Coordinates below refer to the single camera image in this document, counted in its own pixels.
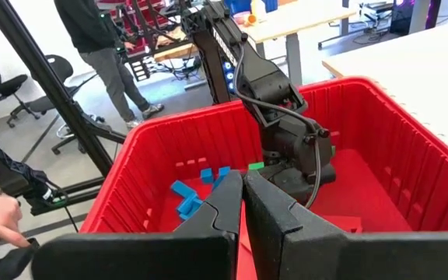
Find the black pole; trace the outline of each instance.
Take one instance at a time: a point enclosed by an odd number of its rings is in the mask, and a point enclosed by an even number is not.
[[[8,0],[0,0],[0,30],[22,58],[32,76],[37,78],[40,86],[65,123],[77,136],[93,163],[106,176],[112,167],[112,159],[101,145],[100,140],[88,131],[80,107],[70,98]]]

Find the white desk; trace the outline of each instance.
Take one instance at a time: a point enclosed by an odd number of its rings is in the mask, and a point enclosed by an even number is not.
[[[355,15],[353,9],[343,8],[332,0],[298,0],[279,6],[266,15],[265,21],[243,28],[255,41],[257,53],[265,58],[264,42],[286,36],[286,55],[289,78],[296,86],[302,85],[300,45],[297,33],[321,24]]]
[[[448,25],[335,55],[338,77],[363,75],[448,145]]]

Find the gray floor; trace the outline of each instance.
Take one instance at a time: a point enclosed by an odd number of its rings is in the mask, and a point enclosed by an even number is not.
[[[440,15],[448,15],[448,0],[443,1]],[[364,41],[365,38],[359,37],[361,34],[356,34],[340,40],[333,40],[328,44],[325,44],[322,51],[317,50],[317,41],[323,40],[326,37],[335,36],[337,35],[337,32],[338,28],[321,26],[313,30],[302,32],[299,35],[302,46],[303,82],[305,84],[331,78],[330,73],[323,68],[320,63],[320,60],[323,57],[363,47],[354,42],[354,40],[360,42]],[[383,37],[382,40],[390,40],[391,38],[392,36],[389,34]],[[283,47],[284,42],[284,38],[278,38],[277,40],[267,42],[265,44],[266,56],[273,58],[285,54]],[[275,62],[280,64],[283,71],[286,71],[287,67],[284,65],[282,59],[278,59]],[[86,78],[87,75],[75,77],[70,83],[79,83]],[[186,84],[186,81],[173,80],[171,75],[157,74],[150,80],[140,82],[138,86],[149,101],[165,103],[166,109],[160,116],[206,107],[212,103],[212,98],[209,96],[207,86],[184,91],[184,86]],[[94,79],[85,85],[75,98],[81,104],[85,112],[101,115],[107,119],[108,124],[111,125],[113,129],[122,133],[127,132],[122,120],[107,97],[103,83],[99,79]],[[131,107],[137,114],[139,114],[139,112],[134,109],[134,104],[132,104]],[[31,117],[21,114],[20,120],[16,122],[16,127],[13,129],[8,128],[5,124],[5,120],[1,119],[1,148],[3,148],[13,159],[22,160],[56,115],[57,113],[55,111],[50,111],[40,120],[35,121]],[[75,143],[62,148],[61,155],[59,156],[54,155],[50,151],[51,146],[56,145],[59,142],[54,133],[61,124],[63,124],[63,120],[59,119],[56,124],[54,124],[51,132],[44,137],[44,140],[37,147],[35,152],[32,153],[27,160],[27,163],[34,169],[45,171],[48,177],[60,186],[67,186],[69,184],[98,177],[100,175],[98,170],[88,156],[81,154],[77,150],[77,145]],[[102,143],[112,157],[115,157],[115,152],[118,152],[121,149],[121,147],[117,147],[117,144],[107,140],[102,140]],[[70,207],[70,211],[72,215],[85,214],[89,211],[92,203],[92,201],[88,201],[79,205],[73,205]],[[24,217],[20,223],[20,229],[23,232],[67,218],[67,215],[63,210],[33,217],[30,214],[30,209],[27,203],[24,201],[22,201],[22,208]],[[72,232],[72,226],[65,226],[60,229],[40,234],[36,236],[36,238],[40,243],[45,243],[56,236]],[[0,254],[5,254],[9,248],[10,246],[8,245],[1,246]],[[23,273],[19,279],[30,279],[28,271]]]

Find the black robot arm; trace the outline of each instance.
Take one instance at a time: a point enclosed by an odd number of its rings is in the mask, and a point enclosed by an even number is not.
[[[302,115],[307,102],[277,65],[258,55],[223,2],[183,11],[182,23],[200,50],[217,100],[226,101],[227,93],[221,57],[235,67],[235,93],[261,129],[262,175],[310,207],[319,186],[335,179],[329,131]]]
[[[47,185],[43,171],[34,170],[25,163],[17,162],[0,149],[0,189],[17,198],[23,196],[32,207],[52,203],[55,194]]]

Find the black chair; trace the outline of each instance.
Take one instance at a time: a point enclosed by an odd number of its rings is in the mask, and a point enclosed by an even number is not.
[[[46,59],[47,62],[50,64],[50,66],[53,68],[54,73],[56,74],[56,76],[60,79],[61,83],[65,83],[65,80],[68,79],[69,77],[71,77],[74,74],[74,68],[72,67],[72,65],[70,64],[70,62],[68,62],[68,60],[66,60],[65,58],[59,56],[59,55],[55,55],[55,54],[49,54],[46,55]],[[93,78],[95,78],[97,76],[93,75],[90,78],[88,78],[87,80],[83,81],[80,85],[78,86],[65,86],[65,88],[67,89],[68,94],[70,95],[70,97],[72,98],[80,89],[82,86],[84,86],[87,82],[89,82],[90,80],[92,80]],[[47,96],[42,96],[32,102],[29,102],[29,108],[34,111],[34,112],[38,112],[41,114],[46,114],[49,110],[54,109],[54,104],[51,102],[51,100],[49,99],[49,97]],[[98,121],[100,123],[103,123],[105,120],[102,117],[97,117],[94,115],[90,115],[90,117],[95,120]],[[61,142],[59,142],[57,145],[55,145],[53,148],[51,148],[51,151],[55,154],[55,155],[59,155],[60,154],[60,148],[63,147],[64,145],[67,145],[68,143],[72,142],[73,140],[76,139],[75,135],[70,131],[70,129],[68,128],[67,124],[63,124],[56,132],[57,137],[59,137],[60,139],[62,139]],[[79,151],[81,153],[86,153],[86,151],[84,150],[84,148],[79,144],[78,147]]]
[[[39,120],[39,116],[32,112],[29,108],[29,103],[24,103],[17,95],[16,92],[20,89],[20,86],[27,80],[27,75],[18,75],[13,79],[6,82],[1,81],[0,74],[0,101],[5,100],[10,96],[14,96],[19,101],[19,106],[15,108],[11,113],[9,119],[6,121],[9,127],[14,128],[15,125],[12,123],[13,120],[18,119],[17,115],[22,110],[26,111],[28,114],[34,116],[36,120]]]

